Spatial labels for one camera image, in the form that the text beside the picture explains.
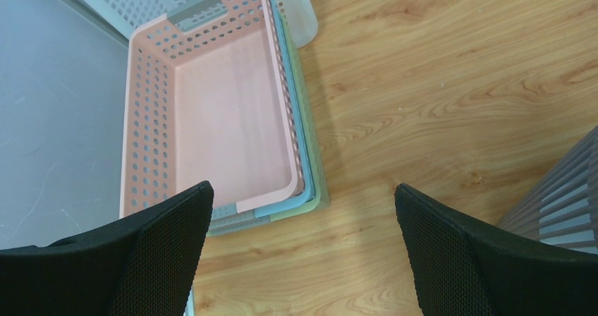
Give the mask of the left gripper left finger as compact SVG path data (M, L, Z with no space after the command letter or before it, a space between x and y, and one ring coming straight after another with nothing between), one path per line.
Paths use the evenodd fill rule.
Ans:
M2 315L183 315L212 217L200 182L50 245L1 251Z

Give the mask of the blue perforated basket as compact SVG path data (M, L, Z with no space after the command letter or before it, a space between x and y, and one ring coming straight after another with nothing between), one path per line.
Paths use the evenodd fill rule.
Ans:
M276 12L279 11L282 15L283 15L283 11L279 9L278 6L274 6L273 7L273 12L274 12L274 22L276 25L276 18L275 18L275 14ZM284 48L285 48L285 43L286 41L284 39L279 39L279 35L278 36L278 40L279 40L279 45L281 48L281 53L282 53L282 58L283 58L283 65L284 65ZM305 179L305 176L303 175L304 170L309 170L310 169L310 165L309 164L303 164L302 160L301 160L301 155L300 155L300 146L302 145L302 141L300 140L301 135L300 135L300 126L299 124L301 123L301 116L300 116L300 110L298 108L298 101L296 99L293 98L293 95L290 92L290 88L294 86L294 82L293 82L293 73L291 71L287 71L285 69L285 65L284 65L284 70L285 70L285 76L286 76L286 81L287 81L287 86L288 86L288 91L289 91L289 95L291 96L291 108L292 108L292 113L293 113L293 121L295 124L295 131L296 131L296 135L297 135L297 142L298 142L298 161L299 164L298 166L300 167L300 179L303 180L303 184L304 184L304 188L303 190L300 192L299 195L290 197L287 200L284 200L288 203L288 206L285 208L282 208L282 210L285 209L292 209L294 207L297 207L300 203L299 200L296 198L297 196L300 196L302 199L306 199L309 200L311 197L311 192L307 189L307 180ZM214 209L213 213L212 213L212 221L217 220L217 219L223 219L223 218L227 218L227 217L231 217L231 216L235 216L237 214L241 214L241 213L236 213L236 214L232 214L226 217L221 217L221 218L217 218L216 216L218 214L223 214L224 210L222 208L219 209Z

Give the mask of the pink perforated basket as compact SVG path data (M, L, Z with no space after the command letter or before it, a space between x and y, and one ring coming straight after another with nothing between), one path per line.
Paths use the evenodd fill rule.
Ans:
M128 52L120 215L208 181L245 212L304 188L269 0L192 0Z

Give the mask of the grey slatted waste bin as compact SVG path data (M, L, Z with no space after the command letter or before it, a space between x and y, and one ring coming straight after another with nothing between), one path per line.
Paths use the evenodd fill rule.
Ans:
M524 238L597 254L597 128L593 128L497 226Z

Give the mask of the green perforated basket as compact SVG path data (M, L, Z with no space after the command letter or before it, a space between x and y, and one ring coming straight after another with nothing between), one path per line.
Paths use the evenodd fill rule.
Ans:
M286 41L284 48L285 69L293 73L294 86L290 88L290 92L293 98L298 101L298 108L300 110L301 123L299 126L301 129L300 140L302 141L300 155L302 163L310 165L310 169L308 171L304 170L303 175L307 180L307 189L311 192L311 197L309 200L306 200L297 196L296 198L300 204L292 209L282 210L282 208L288 206L288 203L283 201L268 205L262 209L254 209L235 216L214 220L210 223L207 232L208 236L219 236L261 226L281 219L305 214L313 210L323 209L330 205L321 152L298 50L291 38L284 15L277 11L275 18L279 39Z

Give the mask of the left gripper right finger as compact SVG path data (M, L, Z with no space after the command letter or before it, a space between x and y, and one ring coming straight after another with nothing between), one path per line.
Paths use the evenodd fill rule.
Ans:
M408 184L396 215L424 315L596 315L597 256L504 231Z

